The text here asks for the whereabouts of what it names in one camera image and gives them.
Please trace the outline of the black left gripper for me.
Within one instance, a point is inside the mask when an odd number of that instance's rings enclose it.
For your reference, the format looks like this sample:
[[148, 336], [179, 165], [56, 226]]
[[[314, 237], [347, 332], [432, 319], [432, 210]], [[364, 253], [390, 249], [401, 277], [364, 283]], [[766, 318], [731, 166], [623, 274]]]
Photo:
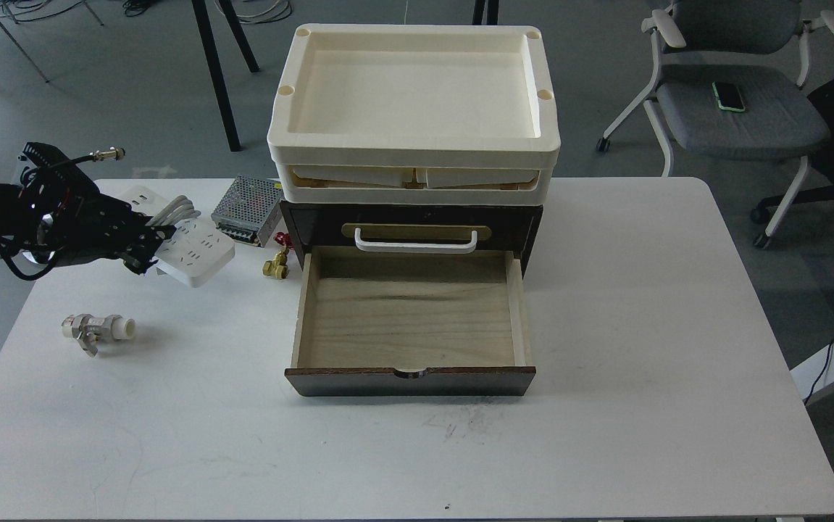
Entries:
[[122, 259], [129, 271], [145, 274], [158, 248], [174, 236], [174, 225], [148, 227], [143, 217], [119, 199], [102, 194], [80, 163], [115, 160], [125, 150], [110, 146], [70, 159], [56, 146], [28, 142], [25, 158], [33, 163], [19, 174], [20, 201], [38, 219], [35, 231], [20, 240], [25, 257], [39, 265], [79, 265]]

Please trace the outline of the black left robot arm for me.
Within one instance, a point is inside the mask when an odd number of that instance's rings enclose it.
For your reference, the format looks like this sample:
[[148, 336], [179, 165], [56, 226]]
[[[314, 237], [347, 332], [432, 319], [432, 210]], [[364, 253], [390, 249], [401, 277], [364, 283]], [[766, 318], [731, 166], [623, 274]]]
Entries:
[[16, 184], [0, 183], [0, 257], [20, 280], [101, 258], [121, 259], [142, 274], [159, 245], [174, 235], [166, 212], [148, 217], [135, 211], [102, 194], [79, 168], [82, 162], [122, 159], [124, 149], [71, 159], [55, 146], [29, 142], [23, 154], [33, 167]]

